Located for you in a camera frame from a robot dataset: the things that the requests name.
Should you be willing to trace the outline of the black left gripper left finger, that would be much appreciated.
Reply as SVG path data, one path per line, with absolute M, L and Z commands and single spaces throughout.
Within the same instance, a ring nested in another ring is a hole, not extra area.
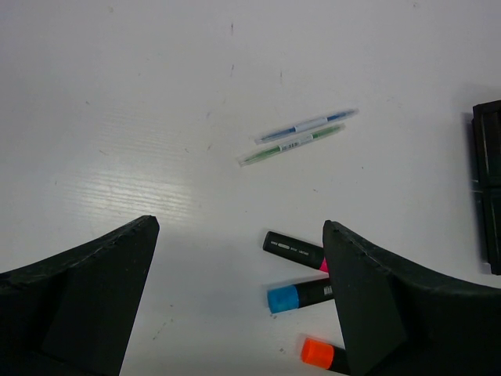
M 160 226 L 141 216 L 1 275 L 3 375 L 118 375 Z

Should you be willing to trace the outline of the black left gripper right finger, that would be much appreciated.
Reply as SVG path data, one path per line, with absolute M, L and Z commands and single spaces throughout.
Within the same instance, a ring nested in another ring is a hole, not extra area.
M 497 375 L 500 291 L 428 269 L 339 222 L 323 250 L 353 375 Z

